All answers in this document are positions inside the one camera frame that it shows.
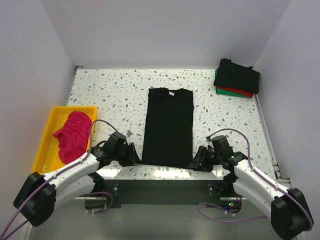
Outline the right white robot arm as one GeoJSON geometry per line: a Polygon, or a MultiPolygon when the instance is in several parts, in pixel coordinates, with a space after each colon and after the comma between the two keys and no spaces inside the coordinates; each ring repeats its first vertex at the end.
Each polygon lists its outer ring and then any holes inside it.
{"type": "Polygon", "coordinates": [[[270,220],[273,230],[283,240],[291,240],[313,228],[306,198],[298,188],[288,188],[268,177],[247,155],[233,151],[225,136],[208,136],[207,140],[212,144],[200,146],[188,168],[210,171],[221,165],[229,171],[223,178],[223,192],[250,201],[270,220]]]}

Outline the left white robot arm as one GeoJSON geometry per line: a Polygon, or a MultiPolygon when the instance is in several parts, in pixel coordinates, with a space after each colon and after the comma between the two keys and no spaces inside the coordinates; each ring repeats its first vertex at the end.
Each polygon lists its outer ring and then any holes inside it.
{"type": "Polygon", "coordinates": [[[114,132],[108,140],[91,147],[80,158],[57,170],[44,175],[37,171],[30,174],[13,205],[32,226],[37,227],[58,206],[73,198],[103,195],[106,185],[98,170],[112,161],[118,161],[122,167],[141,164],[134,143],[128,143],[119,132],[114,132]]]}

